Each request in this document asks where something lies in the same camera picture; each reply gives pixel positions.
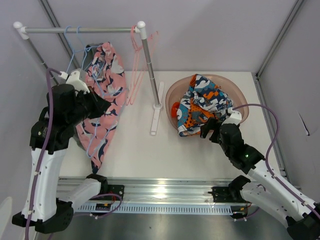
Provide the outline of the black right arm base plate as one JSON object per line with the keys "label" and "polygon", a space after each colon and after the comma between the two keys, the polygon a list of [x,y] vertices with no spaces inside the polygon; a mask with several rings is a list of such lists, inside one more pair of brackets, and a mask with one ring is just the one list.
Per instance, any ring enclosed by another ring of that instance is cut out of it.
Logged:
{"label": "black right arm base plate", "polygon": [[233,196],[226,186],[213,186],[207,193],[212,196],[214,203],[246,203],[241,197]]}

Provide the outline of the orange blue patterned shorts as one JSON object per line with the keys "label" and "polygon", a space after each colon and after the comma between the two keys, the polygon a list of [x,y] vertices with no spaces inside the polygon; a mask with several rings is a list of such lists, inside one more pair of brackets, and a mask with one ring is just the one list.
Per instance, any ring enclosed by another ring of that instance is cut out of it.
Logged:
{"label": "orange blue patterned shorts", "polygon": [[188,90],[180,99],[177,111],[177,131],[180,137],[198,135],[209,118],[226,119],[233,100],[220,86],[203,75],[192,76]]}

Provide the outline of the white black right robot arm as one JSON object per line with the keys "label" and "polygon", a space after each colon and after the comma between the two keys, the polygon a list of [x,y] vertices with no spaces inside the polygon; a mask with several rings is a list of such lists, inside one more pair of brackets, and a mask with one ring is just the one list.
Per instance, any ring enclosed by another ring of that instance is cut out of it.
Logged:
{"label": "white black right robot arm", "polygon": [[266,158],[246,144],[240,128],[210,118],[200,128],[200,137],[211,132],[210,141],[219,144],[231,164],[244,174],[228,185],[234,202],[249,202],[262,209],[287,230],[293,240],[320,238],[320,205],[304,195],[267,166]]}

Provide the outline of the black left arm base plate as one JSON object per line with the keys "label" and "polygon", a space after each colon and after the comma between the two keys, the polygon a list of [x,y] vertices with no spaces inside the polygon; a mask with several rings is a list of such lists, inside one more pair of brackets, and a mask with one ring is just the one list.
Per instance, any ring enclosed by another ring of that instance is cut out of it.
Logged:
{"label": "black left arm base plate", "polygon": [[[120,184],[109,184],[108,189],[104,194],[116,194],[119,195],[121,198],[124,197],[125,193],[125,186]],[[98,199],[103,201],[118,201],[119,198],[117,196],[100,196]]]}

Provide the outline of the grey shorts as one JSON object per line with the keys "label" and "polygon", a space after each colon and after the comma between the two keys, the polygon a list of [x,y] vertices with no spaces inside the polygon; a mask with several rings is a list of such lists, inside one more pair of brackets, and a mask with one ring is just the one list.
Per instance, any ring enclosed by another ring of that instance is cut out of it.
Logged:
{"label": "grey shorts", "polygon": [[[101,45],[102,43],[94,44],[90,43],[85,46],[84,49],[84,54],[83,54],[83,59],[82,59],[82,65],[81,69],[84,70],[85,72],[88,70],[88,68],[91,66],[92,61],[94,59],[95,53],[97,52],[97,48]],[[80,138],[77,133],[77,129],[74,128],[74,135],[73,139],[75,140],[76,144],[82,149],[85,150],[83,147]]]}

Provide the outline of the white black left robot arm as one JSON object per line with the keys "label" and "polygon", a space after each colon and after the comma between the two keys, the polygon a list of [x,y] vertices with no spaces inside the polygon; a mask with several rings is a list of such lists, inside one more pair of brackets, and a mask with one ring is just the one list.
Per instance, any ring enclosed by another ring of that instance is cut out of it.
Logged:
{"label": "white black left robot arm", "polygon": [[45,107],[31,128],[32,173],[23,210],[12,217],[12,224],[42,234],[64,231],[75,210],[92,198],[108,196],[108,180],[90,174],[74,190],[58,198],[60,169],[75,127],[85,119],[102,116],[111,103],[92,89],[76,90],[71,84],[51,87]]}

